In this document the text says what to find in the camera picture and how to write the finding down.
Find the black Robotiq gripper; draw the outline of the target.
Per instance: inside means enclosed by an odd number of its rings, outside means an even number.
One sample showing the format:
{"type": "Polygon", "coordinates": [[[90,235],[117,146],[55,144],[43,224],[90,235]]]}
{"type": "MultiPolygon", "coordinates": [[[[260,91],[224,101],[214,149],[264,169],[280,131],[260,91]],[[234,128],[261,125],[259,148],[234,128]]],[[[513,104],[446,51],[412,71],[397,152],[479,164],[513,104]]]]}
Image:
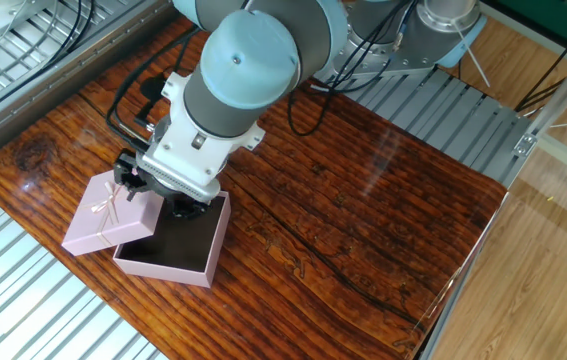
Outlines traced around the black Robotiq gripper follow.
{"type": "Polygon", "coordinates": [[[114,180],[128,191],[127,200],[132,201],[137,193],[154,192],[169,201],[170,211],[176,218],[195,219],[207,213],[209,202],[200,202],[190,197],[174,198],[174,191],[158,181],[147,171],[137,168],[132,151],[121,151],[113,164],[114,180]]]}

